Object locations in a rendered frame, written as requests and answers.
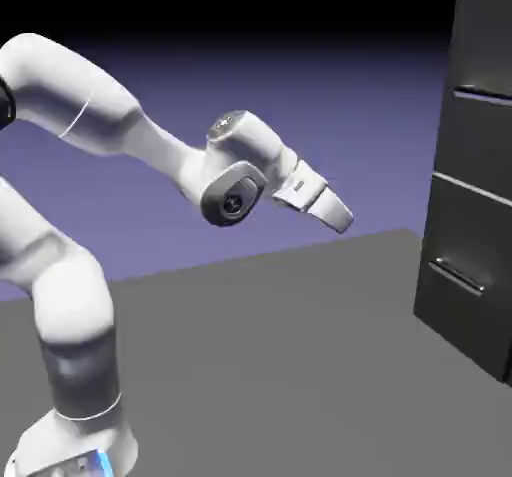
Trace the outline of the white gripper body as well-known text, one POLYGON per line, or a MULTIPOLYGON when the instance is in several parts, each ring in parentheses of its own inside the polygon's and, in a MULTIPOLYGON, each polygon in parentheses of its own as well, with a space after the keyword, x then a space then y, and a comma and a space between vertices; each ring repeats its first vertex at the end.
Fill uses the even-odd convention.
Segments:
POLYGON ((339 234, 346 232, 354 215, 329 187, 326 187, 308 209, 308 213, 339 234))

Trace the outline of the dark grey cabinet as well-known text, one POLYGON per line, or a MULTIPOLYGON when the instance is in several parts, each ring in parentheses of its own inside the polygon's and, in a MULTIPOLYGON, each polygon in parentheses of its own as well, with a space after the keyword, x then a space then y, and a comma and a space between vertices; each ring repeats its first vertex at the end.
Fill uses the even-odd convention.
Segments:
POLYGON ((456 0, 414 313, 512 387, 512 0, 456 0))

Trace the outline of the dark grey drawer front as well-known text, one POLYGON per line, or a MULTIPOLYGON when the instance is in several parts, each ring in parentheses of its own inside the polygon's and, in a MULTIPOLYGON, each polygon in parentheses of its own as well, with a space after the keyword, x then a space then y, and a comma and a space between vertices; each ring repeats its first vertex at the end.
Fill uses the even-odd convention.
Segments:
POLYGON ((446 94, 434 170, 512 201, 512 99, 446 94))
POLYGON ((448 83, 512 98, 512 0, 456 0, 448 83))
POLYGON ((496 380, 512 386, 512 207, 432 179, 415 315, 496 380), (429 265, 436 257, 485 287, 481 296, 429 265))

